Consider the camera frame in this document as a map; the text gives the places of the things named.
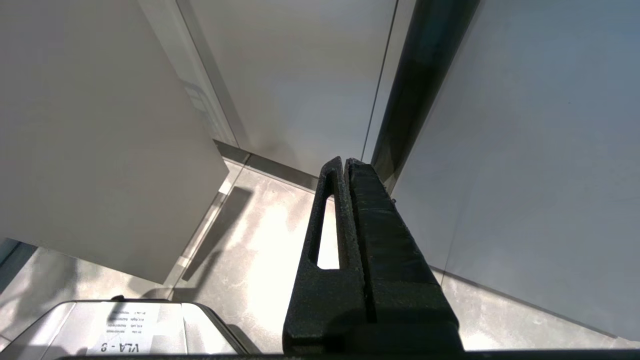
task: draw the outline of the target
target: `floor tile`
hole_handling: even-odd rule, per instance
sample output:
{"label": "floor tile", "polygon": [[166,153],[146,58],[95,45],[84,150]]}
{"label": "floor tile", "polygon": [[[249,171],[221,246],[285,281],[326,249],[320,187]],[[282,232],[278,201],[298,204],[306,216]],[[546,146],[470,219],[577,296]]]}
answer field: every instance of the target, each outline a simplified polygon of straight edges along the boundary
{"label": "floor tile", "polygon": [[460,321],[466,350],[636,347],[450,275],[442,289]]}
{"label": "floor tile", "polygon": [[0,335],[10,340],[55,305],[68,300],[110,299],[123,295],[131,299],[166,299],[182,276],[220,203],[229,193],[242,166],[225,160],[229,175],[219,190],[199,232],[194,235],[164,284],[140,279],[52,250],[38,248],[0,294]]}
{"label": "floor tile", "polygon": [[262,352],[281,352],[313,198],[245,167],[172,300],[209,306]]}
{"label": "floor tile", "polygon": [[17,246],[11,254],[0,263],[0,294],[11,284],[13,278],[22,270],[24,264],[31,259],[38,250],[37,246],[17,241]]}
{"label": "floor tile", "polygon": [[429,268],[431,269],[431,272],[433,272],[433,276],[436,277],[438,284],[442,286],[442,279],[444,278],[444,272],[436,268],[432,268],[432,267],[429,267]]}
{"label": "floor tile", "polygon": [[4,350],[4,348],[6,348],[6,346],[9,345],[10,342],[11,340],[0,336],[0,352]]}

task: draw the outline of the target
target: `white panel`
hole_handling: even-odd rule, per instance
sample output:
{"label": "white panel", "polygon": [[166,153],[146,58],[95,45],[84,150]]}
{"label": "white panel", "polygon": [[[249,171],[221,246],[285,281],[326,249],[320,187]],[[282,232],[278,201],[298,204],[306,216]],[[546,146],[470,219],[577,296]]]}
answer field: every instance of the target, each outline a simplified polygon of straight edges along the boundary
{"label": "white panel", "polygon": [[213,139],[237,147],[218,96],[175,0],[138,0],[169,61]]}
{"label": "white panel", "polygon": [[179,4],[242,149],[309,174],[362,156],[394,0]]}
{"label": "white panel", "polygon": [[637,1],[482,3],[394,190],[432,265],[632,340],[638,17]]}
{"label": "white panel", "polygon": [[227,169],[137,2],[0,11],[0,238],[162,282]]}

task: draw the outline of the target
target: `concrete floor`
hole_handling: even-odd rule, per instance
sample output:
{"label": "concrete floor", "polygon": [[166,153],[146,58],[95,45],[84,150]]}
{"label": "concrete floor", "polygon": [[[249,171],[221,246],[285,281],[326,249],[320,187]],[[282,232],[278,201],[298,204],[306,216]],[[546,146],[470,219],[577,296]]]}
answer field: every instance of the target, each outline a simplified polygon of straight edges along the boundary
{"label": "concrete floor", "polygon": [[[314,194],[245,161],[226,160],[227,180],[164,284],[38,249],[0,294],[0,348],[60,302],[124,295],[200,302],[242,330],[259,350],[281,352],[282,324]],[[337,268],[331,218],[323,231],[323,268]],[[467,350],[640,346],[435,272]]]}

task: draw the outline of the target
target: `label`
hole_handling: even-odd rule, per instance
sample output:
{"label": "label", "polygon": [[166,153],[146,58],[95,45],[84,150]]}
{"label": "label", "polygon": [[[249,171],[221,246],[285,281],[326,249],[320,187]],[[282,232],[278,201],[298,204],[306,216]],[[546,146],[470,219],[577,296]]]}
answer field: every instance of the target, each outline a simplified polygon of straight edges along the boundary
{"label": "label", "polygon": [[160,304],[105,302],[112,310],[104,320],[98,341],[87,351],[96,354],[149,354],[156,333]]}

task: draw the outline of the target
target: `white cabinet door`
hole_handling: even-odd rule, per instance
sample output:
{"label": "white cabinet door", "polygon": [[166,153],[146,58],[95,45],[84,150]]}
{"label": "white cabinet door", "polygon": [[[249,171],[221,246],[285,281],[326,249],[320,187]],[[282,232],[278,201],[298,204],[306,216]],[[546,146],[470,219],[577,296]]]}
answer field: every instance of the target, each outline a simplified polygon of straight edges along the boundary
{"label": "white cabinet door", "polygon": [[162,282],[227,169],[135,1],[3,1],[0,238]]}

